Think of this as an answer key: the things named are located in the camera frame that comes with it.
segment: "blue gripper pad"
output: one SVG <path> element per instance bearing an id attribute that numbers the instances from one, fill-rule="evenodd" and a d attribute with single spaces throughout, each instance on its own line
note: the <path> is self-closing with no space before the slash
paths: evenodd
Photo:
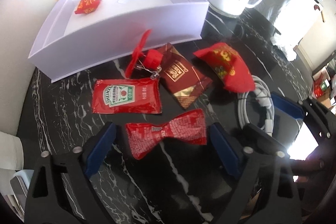
<path id="1" fill-rule="evenodd" d="M 230 142 L 233 142 L 232 144 L 235 148 L 230 145 L 228 141 L 229 139 Z M 212 145 L 215 147 L 226 172 L 235 179 L 239 179 L 242 173 L 240 165 L 241 159 L 239 156 L 240 152 L 238 152 L 236 148 L 241 149 L 242 147 L 238 140 L 228 135 L 219 123 L 213 123 L 210 126 L 210 140 Z"/>
<path id="2" fill-rule="evenodd" d="M 107 153 L 110 151 L 117 135 L 117 127 L 113 123 L 110 123 L 106 129 L 103 127 L 102 130 L 105 132 L 98 133 L 99 135 L 102 134 L 102 136 L 86 158 L 86 169 L 84 174 L 88 179 L 98 172 L 100 165 L 103 163 Z"/>
<path id="3" fill-rule="evenodd" d="M 296 102 L 286 97 L 283 97 L 282 95 L 276 92 L 271 92 L 271 98 L 274 107 L 282 110 L 283 112 L 287 113 L 294 119 L 303 119 L 305 117 L 302 107 Z"/>

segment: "marble tabletop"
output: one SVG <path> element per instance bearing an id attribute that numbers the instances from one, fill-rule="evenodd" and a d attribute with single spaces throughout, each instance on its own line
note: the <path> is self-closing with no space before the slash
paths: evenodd
<path id="1" fill-rule="evenodd" d="M 200 71 L 214 79 L 213 85 L 188 110 L 202 108 L 207 125 L 220 122 L 230 133 L 239 132 L 237 97 L 223 89 L 216 75 L 193 52 L 215 42 L 227 42 L 239 52 L 253 75 L 271 91 L 297 101 L 311 93 L 311 76 L 299 57 L 286 60 L 272 46 L 275 28 L 256 10 L 245 10 L 229 19 L 209 9 L 202 40 L 175 45 Z M 93 114 L 91 100 L 97 79 L 122 79 L 130 57 L 98 65 L 55 83 L 36 69 L 23 105 L 17 136 L 21 138 L 25 168 L 33 169 L 40 153 L 53 155 L 83 145 L 107 121 L 122 127 L 99 172 L 90 179 L 93 188 L 116 223 L 202 224 L 215 222 L 230 198 L 236 181 L 228 176 L 210 143 L 191 145 L 175 139 L 160 142 L 147 156 L 135 160 L 128 148 L 124 124 L 161 124 L 184 112 L 173 96 L 160 85 L 162 114 Z M 247 112 L 254 124 L 262 125 L 265 110 L 253 97 Z M 273 136 L 286 147 L 295 139 L 302 121 L 276 110 Z M 76 215 L 83 213 L 63 176 L 69 201 Z"/>

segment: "heinz label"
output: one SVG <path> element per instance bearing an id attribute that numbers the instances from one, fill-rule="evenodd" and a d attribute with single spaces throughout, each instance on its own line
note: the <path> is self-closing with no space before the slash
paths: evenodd
<path id="1" fill-rule="evenodd" d="M 120 106 L 135 101 L 134 85 L 108 85 L 103 92 L 105 105 Z"/>

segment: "open gift box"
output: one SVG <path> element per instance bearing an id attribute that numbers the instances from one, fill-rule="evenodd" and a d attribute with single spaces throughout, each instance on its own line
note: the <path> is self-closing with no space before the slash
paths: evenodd
<path id="1" fill-rule="evenodd" d="M 75 15 L 80 0 L 59 0 L 43 23 L 28 59 L 52 82 L 131 54 L 147 29 L 146 49 L 200 39 L 206 0 L 102 0 Z"/>

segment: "red candy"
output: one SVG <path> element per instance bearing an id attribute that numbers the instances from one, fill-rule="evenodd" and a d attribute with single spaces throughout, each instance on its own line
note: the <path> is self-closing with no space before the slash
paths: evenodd
<path id="1" fill-rule="evenodd" d="M 226 43 L 219 42 L 194 52 L 205 61 L 224 82 L 225 89 L 236 93 L 253 91 L 255 83 L 244 60 Z"/>
<path id="2" fill-rule="evenodd" d="M 92 112 L 161 113 L 159 79 L 97 80 L 92 97 Z"/>
<path id="3" fill-rule="evenodd" d="M 101 0 L 81 0 L 75 14 L 89 14 L 95 11 Z"/>
<path id="4" fill-rule="evenodd" d="M 207 144 L 204 113 L 199 108 L 185 112 L 159 126 L 151 123 L 127 123 L 125 126 L 132 155 L 137 160 L 142 159 L 167 137 L 190 144 Z"/>

